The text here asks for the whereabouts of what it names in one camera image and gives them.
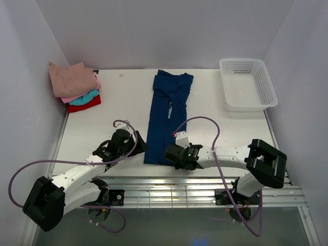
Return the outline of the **blue printed t shirt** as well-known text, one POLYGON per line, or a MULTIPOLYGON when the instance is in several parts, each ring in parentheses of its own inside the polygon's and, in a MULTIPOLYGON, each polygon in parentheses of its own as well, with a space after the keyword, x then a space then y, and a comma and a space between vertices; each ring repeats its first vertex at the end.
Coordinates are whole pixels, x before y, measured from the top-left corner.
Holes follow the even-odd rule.
POLYGON ((175 143, 173 133, 187 120, 187 99, 193 79, 187 73, 173 75, 163 70, 155 75, 144 163, 174 165, 164 155, 168 146, 175 143))

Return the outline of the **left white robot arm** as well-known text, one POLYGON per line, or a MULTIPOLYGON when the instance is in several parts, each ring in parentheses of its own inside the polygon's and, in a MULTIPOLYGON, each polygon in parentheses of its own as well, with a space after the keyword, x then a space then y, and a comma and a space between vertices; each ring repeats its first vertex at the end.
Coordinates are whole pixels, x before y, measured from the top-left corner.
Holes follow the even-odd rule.
POLYGON ((139 133, 133 137, 128 130, 116 130, 111 139, 92 152, 84 165, 52 178, 40 177, 30 191, 23 212, 45 232, 82 205, 90 206, 88 215, 94 222, 105 221, 110 215, 108 208, 119 205, 122 199, 116 199, 98 176, 114 167, 117 159, 144 153, 147 148, 139 133))

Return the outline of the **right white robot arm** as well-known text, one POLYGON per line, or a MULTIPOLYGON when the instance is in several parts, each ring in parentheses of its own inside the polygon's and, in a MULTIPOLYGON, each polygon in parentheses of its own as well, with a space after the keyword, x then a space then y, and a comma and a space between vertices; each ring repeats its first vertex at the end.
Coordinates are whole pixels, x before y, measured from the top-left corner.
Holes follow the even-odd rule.
POLYGON ((265 187, 284 187, 287 156, 261 139, 253 139, 248 146, 232 149, 171 144, 164 158, 176 169, 189 171, 215 167, 217 162, 222 168, 247 170, 244 176, 236 178, 230 190, 236 203, 244 203, 265 187))

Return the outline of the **teal folded t shirt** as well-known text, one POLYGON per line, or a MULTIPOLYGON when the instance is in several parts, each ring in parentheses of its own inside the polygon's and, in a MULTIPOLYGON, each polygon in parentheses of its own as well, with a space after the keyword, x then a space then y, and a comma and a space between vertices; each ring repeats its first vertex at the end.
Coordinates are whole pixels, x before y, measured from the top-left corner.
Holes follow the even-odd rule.
POLYGON ((88 92, 87 94, 69 102, 69 105, 73 105, 73 106, 83 106, 87 103, 89 103, 90 101, 93 100, 93 98, 97 97, 99 95, 99 90, 95 89, 95 90, 91 90, 90 92, 88 92))

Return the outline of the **red folded t shirt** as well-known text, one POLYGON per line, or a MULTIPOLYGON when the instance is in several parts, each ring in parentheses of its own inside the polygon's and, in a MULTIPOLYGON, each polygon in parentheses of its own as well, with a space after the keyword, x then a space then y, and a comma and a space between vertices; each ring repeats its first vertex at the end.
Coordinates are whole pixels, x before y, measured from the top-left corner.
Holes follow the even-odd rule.
POLYGON ((94 106, 97 106, 100 104, 101 104, 101 97, 100 97, 100 95, 97 95, 90 102, 88 102, 84 105, 81 105, 81 106, 68 105, 67 109, 68 109, 69 113, 75 113, 75 112, 89 109, 91 107, 94 107, 94 106))

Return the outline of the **pink folded t shirt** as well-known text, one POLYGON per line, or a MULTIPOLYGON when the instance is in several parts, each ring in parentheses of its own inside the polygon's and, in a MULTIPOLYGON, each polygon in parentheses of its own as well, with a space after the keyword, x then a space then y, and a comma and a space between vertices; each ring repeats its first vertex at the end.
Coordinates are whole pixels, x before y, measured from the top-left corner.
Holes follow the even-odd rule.
MULTIPOLYGON (((101 83, 100 83, 100 81, 99 81, 98 79, 96 79, 96 80, 97 80, 97 86, 96 86, 93 90, 99 90, 99 89, 101 88, 101 83)), ((89 92, 91 92, 91 90, 89 90, 89 91, 87 91, 87 92, 84 92, 84 93, 82 93, 82 94, 76 95, 76 96, 71 96, 71 97, 61 97, 61 100, 62 100, 62 102, 65 103, 65 104, 66 104, 66 103, 70 103, 71 101, 76 100, 76 99, 78 99, 78 98, 80 98, 80 97, 82 97, 82 96, 88 94, 89 92)))

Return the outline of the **beige folded t shirt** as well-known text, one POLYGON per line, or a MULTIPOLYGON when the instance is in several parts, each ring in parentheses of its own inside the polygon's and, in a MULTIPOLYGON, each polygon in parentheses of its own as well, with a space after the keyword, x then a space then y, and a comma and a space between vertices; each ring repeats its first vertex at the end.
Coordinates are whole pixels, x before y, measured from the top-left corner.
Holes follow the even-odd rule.
POLYGON ((63 67, 50 62, 48 69, 55 97, 77 96, 98 86, 93 69, 84 63, 63 67))

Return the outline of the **white plastic basket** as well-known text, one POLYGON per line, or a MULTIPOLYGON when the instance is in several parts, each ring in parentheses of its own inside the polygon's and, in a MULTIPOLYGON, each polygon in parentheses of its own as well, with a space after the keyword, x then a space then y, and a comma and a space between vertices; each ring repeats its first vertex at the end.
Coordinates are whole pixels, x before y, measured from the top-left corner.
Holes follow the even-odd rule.
POLYGON ((260 112, 278 105, 264 61, 225 58, 219 62, 225 104, 232 112, 260 112))

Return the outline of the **aluminium rail frame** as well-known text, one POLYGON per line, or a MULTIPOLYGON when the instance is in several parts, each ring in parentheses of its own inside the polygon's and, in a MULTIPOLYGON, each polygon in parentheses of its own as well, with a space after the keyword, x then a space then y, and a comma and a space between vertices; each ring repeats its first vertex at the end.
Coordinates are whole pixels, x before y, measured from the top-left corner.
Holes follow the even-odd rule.
MULTIPOLYGON (((110 189, 124 190, 124 208, 214 208, 215 190, 224 189, 218 178, 102 177, 110 189)), ((264 188, 264 207, 306 207, 301 187, 264 188)))

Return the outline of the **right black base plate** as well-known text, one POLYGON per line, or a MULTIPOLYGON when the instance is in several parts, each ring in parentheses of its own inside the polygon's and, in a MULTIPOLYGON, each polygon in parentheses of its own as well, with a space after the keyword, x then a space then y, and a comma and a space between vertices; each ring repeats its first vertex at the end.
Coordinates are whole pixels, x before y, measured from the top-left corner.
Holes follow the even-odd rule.
MULTIPOLYGON (((255 192, 251 197, 246 197, 237 193, 237 185, 239 177, 232 181, 232 189, 229 189, 234 202, 238 207, 245 207, 246 205, 259 205, 260 203, 260 192, 255 192)), ((215 204, 216 205, 232 205, 232 202, 228 196, 226 189, 215 189, 214 190, 215 204)))

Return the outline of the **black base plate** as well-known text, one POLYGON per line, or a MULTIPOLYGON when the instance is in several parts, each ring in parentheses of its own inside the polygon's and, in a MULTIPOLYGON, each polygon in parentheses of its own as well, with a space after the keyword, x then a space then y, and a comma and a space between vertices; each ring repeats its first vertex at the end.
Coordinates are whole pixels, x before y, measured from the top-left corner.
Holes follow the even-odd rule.
POLYGON ((105 205, 123 206, 125 199, 125 190, 108 190, 104 194, 105 205))
MULTIPOLYGON (((232 181, 232 189, 229 189, 234 202, 238 207, 245 207, 246 205, 259 205, 260 203, 260 192, 255 192, 251 197, 246 197, 237 193, 237 185, 239 177, 232 181)), ((215 204, 216 205, 232 205, 232 202, 228 196, 226 189, 215 189, 214 190, 215 204)))

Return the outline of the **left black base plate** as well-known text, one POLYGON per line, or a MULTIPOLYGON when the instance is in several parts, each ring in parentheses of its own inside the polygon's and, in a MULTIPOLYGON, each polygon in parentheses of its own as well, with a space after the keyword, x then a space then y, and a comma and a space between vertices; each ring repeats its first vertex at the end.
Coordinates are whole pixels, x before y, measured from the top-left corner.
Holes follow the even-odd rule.
POLYGON ((125 190, 108 190, 104 194, 105 205, 123 206, 125 199, 125 190))

